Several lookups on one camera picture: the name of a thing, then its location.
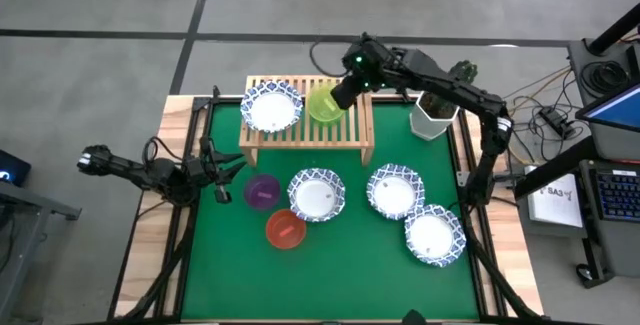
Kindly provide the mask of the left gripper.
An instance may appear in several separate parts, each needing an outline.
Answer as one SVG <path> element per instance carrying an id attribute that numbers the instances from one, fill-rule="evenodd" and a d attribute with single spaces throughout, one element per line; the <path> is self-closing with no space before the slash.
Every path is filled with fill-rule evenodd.
<path id="1" fill-rule="evenodd" d="M 211 137 L 200 139 L 200 156 L 186 161 L 187 174 L 191 184 L 197 188 L 215 185 L 215 198 L 219 203 L 230 203 L 231 194 L 226 190 L 233 178 L 242 170 L 246 162 L 237 163 L 224 169 L 223 164 L 243 158 L 242 153 L 223 154 L 216 150 Z"/>

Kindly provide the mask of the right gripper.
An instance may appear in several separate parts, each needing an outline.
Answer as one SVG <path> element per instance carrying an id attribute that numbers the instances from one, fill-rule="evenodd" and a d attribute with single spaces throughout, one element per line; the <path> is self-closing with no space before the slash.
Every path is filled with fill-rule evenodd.
<path id="1" fill-rule="evenodd" d="M 340 109 L 352 106 L 362 90 L 400 88 L 397 55 L 367 32 L 350 45 L 342 65 L 347 75 L 330 91 Z"/>

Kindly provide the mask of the green plastic bowl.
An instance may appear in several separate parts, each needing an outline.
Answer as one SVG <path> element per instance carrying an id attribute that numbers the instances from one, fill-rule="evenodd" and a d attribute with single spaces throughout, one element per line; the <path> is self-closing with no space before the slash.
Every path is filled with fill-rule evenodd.
<path id="1" fill-rule="evenodd" d="M 332 124 L 339 122 L 345 111 L 341 109 L 331 95 L 333 86 L 319 85 L 311 89 L 307 98 L 307 109 L 317 122 Z"/>

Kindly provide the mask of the purple plastic bowl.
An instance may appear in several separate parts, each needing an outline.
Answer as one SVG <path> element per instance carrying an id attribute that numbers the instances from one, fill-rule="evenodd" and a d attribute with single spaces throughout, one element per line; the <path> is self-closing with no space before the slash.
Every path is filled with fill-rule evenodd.
<path id="1" fill-rule="evenodd" d="M 257 210 L 273 208 L 280 200 L 281 186 L 277 178 L 269 174 L 251 177 L 244 188 L 246 203 Z"/>

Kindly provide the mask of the blue patterned paper bowl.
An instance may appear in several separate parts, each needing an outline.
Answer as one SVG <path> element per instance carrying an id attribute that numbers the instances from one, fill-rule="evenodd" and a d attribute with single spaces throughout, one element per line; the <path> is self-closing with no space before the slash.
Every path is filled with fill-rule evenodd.
<path id="1" fill-rule="evenodd" d="M 330 169 L 307 168 L 297 172 L 287 187 L 290 210 L 306 222 L 327 222 L 346 205 L 346 188 Z"/>
<path id="2" fill-rule="evenodd" d="M 245 91 L 240 112 L 251 130 L 275 133 L 296 124 L 303 107 L 302 96 L 292 85 L 284 81 L 266 81 Z"/>
<path id="3" fill-rule="evenodd" d="M 457 216 L 437 204 L 412 209 L 404 221 L 406 246 L 421 262 L 444 268 L 459 259 L 467 244 Z"/>
<path id="4" fill-rule="evenodd" d="M 401 220 L 424 205 L 425 186 L 413 169 L 387 163 L 369 177 L 366 196 L 370 206 L 384 218 Z"/>

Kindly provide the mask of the orange plastic bowl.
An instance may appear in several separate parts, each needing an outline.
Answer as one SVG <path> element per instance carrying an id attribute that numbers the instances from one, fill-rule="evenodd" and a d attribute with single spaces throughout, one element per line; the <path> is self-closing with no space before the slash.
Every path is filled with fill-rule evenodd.
<path id="1" fill-rule="evenodd" d="M 274 212 L 266 223 L 266 238 L 277 249 L 289 250 L 299 246 L 306 237 L 304 220 L 288 209 Z"/>

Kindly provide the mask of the wooden slatted shelf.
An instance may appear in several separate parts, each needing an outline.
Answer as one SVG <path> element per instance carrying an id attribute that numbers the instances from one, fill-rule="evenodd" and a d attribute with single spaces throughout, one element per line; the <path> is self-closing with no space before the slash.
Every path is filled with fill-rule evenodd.
<path id="1" fill-rule="evenodd" d="M 312 118 L 306 96 L 321 86 L 337 85 L 338 79 L 319 75 L 250 75 L 246 79 L 247 95 L 260 83 L 268 82 L 291 85 L 300 93 L 304 109 L 298 122 L 273 133 L 252 129 L 242 120 L 239 147 L 251 166 L 257 165 L 261 149 L 359 150 L 362 165 L 370 163 L 375 147 L 371 94 L 359 95 L 339 120 L 322 124 Z"/>

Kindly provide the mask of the white hexagonal plant pot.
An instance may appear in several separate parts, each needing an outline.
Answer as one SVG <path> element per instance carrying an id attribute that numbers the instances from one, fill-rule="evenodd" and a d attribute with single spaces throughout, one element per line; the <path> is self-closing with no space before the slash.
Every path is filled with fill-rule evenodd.
<path id="1" fill-rule="evenodd" d="M 423 140 L 434 140 L 447 130 L 458 113 L 457 105 L 422 92 L 409 115 L 411 131 Z"/>

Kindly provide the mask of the green cactus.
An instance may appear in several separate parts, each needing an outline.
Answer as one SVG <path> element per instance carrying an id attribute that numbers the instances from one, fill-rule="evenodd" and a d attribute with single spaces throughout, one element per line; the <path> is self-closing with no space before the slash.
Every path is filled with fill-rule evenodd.
<path id="1" fill-rule="evenodd" d="M 472 84 L 478 74 L 477 65 L 469 60 L 457 62 L 448 72 L 449 75 Z M 451 102 L 433 94 L 428 107 L 429 115 L 436 119 L 449 119 L 454 116 L 457 107 Z"/>

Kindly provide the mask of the green table mat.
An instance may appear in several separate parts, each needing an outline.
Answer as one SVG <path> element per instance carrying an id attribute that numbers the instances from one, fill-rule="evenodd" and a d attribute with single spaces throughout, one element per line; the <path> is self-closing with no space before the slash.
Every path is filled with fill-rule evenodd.
<path id="1" fill-rule="evenodd" d="M 438 268 L 406 247 L 404 225 L 377 213 L 366 184 L 387 163 L 416 171 L 430 204 L 452 205 L 456 180 L 446 137 L 426 142 L 409 128 L 405 104 L 374 108 L 375 149 L 363 165 L 356 150 L 263 150 L 230 185 L 232 200 L 201 196 L 182 316 L 186 320 L 398 320 L 410 310 L 430 319 L 478 315 L 469 259 Z M 266 237 L 269 213 L 243 196 L 255 175 L 282 186 L 306 168 L 334 171 L 346 205 L 334 219 L 311 223 L 295 248 L 280 250 Z"/>

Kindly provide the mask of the black power strip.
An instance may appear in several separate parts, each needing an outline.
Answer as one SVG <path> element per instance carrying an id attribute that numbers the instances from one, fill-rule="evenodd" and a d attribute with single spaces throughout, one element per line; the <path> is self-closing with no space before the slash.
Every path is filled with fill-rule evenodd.
<path id="1" fill-rule="evenodd" d="M 566 118 L 554 107 L 542 107 L 539 110 L 538 114 L 546 122 L 546 124 L 560 136 L 563 136 L 569 131 L 570 125 L 566 121 Z"/>

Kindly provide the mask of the black slanted bar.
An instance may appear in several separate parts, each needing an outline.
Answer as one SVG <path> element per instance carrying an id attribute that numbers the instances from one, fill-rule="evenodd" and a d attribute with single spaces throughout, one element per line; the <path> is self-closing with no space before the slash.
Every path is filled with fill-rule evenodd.
<path id="1" fill-rule="evenodd" d="M 526 197 L 543 185 L 575 171 L 582 161 L 598 158 L 593 137 L 585 137 L 560 155 L 526 174 L 523 180 L 516 183 L 514 197 L 516 200 Z"/>

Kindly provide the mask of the dark grey desk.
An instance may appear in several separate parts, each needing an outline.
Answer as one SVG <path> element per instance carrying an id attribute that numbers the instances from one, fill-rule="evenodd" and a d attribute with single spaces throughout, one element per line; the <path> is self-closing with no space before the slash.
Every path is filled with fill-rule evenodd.
<path id="1" fill-rule="evenodd" d="M 568 46 L 583 107 L 604 95 L 640 83 L 640 44 L 617 43 L 603 54 L 588 52 L 589 40 Z M 584 240 L 589 270 L 583 277 L 593 287 L 615 276 L 640 278 L 640 223 L 601 218 L 595 198 L 593 170 L 631 170 L 640 173 L 640 133 L 588 123 L 598 159 L 579 165 L 588 238 Z"/>

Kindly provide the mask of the computer monitor blue screen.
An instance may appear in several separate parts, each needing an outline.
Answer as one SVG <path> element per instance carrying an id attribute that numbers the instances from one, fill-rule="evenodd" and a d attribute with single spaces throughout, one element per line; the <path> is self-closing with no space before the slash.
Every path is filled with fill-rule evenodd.
<path id="1" fill-rule="evenodd" d="M 640 133 L 640 83 L 602 96 L 580 109 L 575 117 Z"/>

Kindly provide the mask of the black monitor stand pole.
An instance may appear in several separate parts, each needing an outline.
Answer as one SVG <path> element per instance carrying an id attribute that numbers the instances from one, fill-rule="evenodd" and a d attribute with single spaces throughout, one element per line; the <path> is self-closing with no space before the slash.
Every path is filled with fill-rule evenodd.
<path id="1" fill-rule="evenodd" d="M 587 45 L 589 53 L 599 56 L 640 25 L 640 2 Z"/>

